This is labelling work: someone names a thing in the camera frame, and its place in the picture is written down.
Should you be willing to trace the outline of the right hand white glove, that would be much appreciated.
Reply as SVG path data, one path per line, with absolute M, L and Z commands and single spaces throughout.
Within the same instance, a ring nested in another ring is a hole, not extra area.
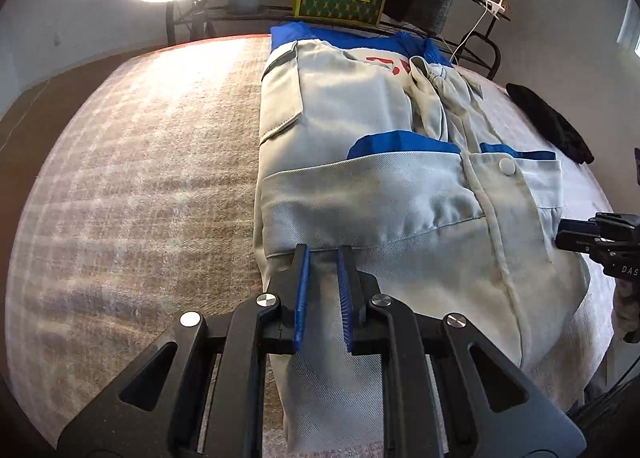
M 632 282 L 616 280 L 612 323 L 620 340 L 639 329 L 639 293 Z

